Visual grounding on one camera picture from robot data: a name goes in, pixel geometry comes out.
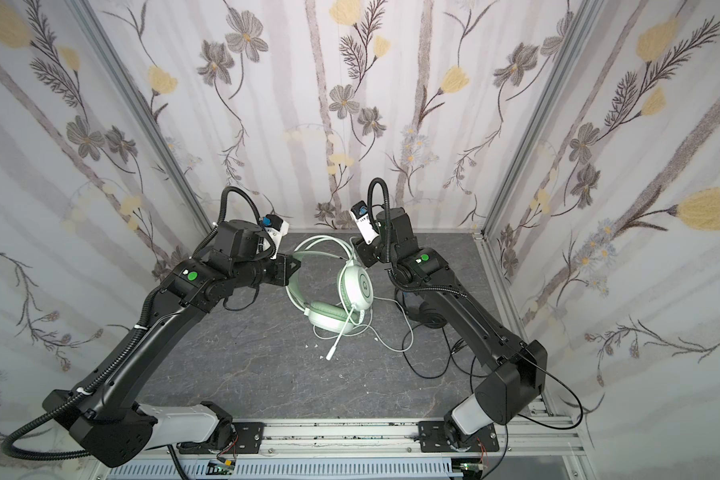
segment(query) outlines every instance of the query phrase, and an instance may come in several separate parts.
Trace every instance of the ear cup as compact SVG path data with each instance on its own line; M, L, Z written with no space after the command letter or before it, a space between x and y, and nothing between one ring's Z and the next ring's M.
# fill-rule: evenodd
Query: ear cup
M344 328L346 334L355 329L352 323L347 324L346 328L344 327L344 322L347 319L346 312L340 306L331 305L330 303L310 302L307 318L314 326L329 332L339 333ZM352 320L355 322L360 320L359 312L352 312Z
M427 302L422 302L422 304L418 306L418 320L416 321L429 328L442 328L448 324L445 317Z
M348 306L354 305L356 310L367 310L373 304L373 284L368 272L359 265L344 270L340 292L344 302Z

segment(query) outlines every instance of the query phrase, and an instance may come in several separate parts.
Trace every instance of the table surface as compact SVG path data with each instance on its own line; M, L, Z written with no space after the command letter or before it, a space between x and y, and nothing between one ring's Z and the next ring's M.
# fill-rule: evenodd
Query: table surface
M311 235L287 235L281 251L292 251ZM419 234L418 242L439 252L461 283L498 318L470 234ZM321 245L340 253L333 242ZM299 273L306 298L338 302L336 275L342 265L341 260L308 258ZM383 265L368 271L374 294L392 298ZM229 306L244 306L252 294L250 289L236 291ZM393 302L374 302L373 325L387 344L398 349L408 332ZM450 326L444 331L451 345L459 338ZM469 377L452 363L438 379L419 378L401 353L385 349L370 330L342 338L333 359L327 361L332 344L333 340L315 337L285 289L262 285L258 300L246 310L229 312L219 304L189 331L152 375L139 401L189 406L211 400L236 418L426 418L442 416L470 393ZM448 360L442 331L416 329L408 358L424 375L442 372ZM454 358L468 371L473 355L465 348ZM474 370L483 372L479 362Z

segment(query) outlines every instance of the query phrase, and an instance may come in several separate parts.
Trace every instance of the headphones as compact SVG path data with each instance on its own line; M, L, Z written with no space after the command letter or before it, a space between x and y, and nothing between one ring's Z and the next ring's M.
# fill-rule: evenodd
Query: headphones
M342 335L351 333L362 324L365 311L373 304L373 285L365 267L356 258L354 247L340 238L329 235L311 236L301 242L292 255L299 261L309 255L341 259L340 256L328 252L310 250L324 241L336 242L347 255L344 267L336 276L338 297L342 304L336 306L319 300L307 301L298 286L298 270L288 280L286 292L291 302L304 312L311 324L338 334L333 348L326 356L330 360Z

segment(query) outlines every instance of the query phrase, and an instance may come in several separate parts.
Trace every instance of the mint green ear cushion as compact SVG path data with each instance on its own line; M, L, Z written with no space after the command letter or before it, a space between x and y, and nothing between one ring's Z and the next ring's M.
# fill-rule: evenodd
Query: mint green ear cushion
M330 303L320 301L310 302L309 309L313 312L321 313L329 318L333 318L334 320L340 320L344 322L347 319L347 314L343 308L341 308L340 306L331 305ZM360 319L359 312L352 312L352 319L357 322Z
M349 301L349 294L347 293L347 286L346 286L346 284L345 284L344 282L341 282L341 283L339 283L339 285L342 286L341 296L342 296L342 299L344 299L344 304L347 306L347 308L351 308L351 307L352 307L352 302Z

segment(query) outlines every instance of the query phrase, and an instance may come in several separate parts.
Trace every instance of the white cable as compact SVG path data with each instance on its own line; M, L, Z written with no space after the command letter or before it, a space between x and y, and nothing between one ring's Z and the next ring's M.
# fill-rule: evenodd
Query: white cable
M386 300L386 301L389 301L389 302L395 302L395 303L397 303L398 308L399 308L400 311L403 313L403 317L405 318L405 322L408 324L408 330L410 330L410 332L411 332L411 342L408 344L408 346L406 346L403 350L397 350L397 349L393 349L392 347L390 347L389 345L387 345L387 344L384 342L384 340L382 340L382 337L378 334L378 331L376 331L376 329L371 326L371 321L373 321L373 309L371 309L371 318L368 320L368 323L364 325L364 328L363 328L362 330L360 330L359 332L349 333L349 334L344 335L344 336L356 336L356 335L360 335L361 333L364 333L366 330L371 330L371 331L373 331L373 332L376 334L376 338L378 338L378 340L382 343L382 345L384 345L387 349L389 349L389 350L391 350L391 351L393 351L393 352L397 352L397 353L407 352L407 351L410 350L411 347L413 346L413 327L411 326L411 321L408 320L408 315L405 314L405 311L403 310L403 307L402 307L402 306L400 305L400 303L397 302L396 300L391 299L391 298L383 298L383 297L380 297L380 296L376 296L376 297L374 297L374 298L375 298L375 299L378 299L378 300ZM339 335L334 335L334 336L320 336L320 335L317 333L317 329L315 328L315 326L312 326L312 331L315 333L315 336L316 336L317 338L322 339L322 340L333 340L333 339L337 339L337 337L339 336Z
M349 323L350 319L352 318L352 314L355 312L355 307L353 307L349 314L347 315L347 319L344 322L344 325L342 326L341 331L336 335L336 341L333 343L333 346L328 351L328 354L326 355L326 360L330 360L333 358L333 354L336 352L336 345L338 345L338 341L342 339L342 334L344 333L344 329L347 328L347 323Z

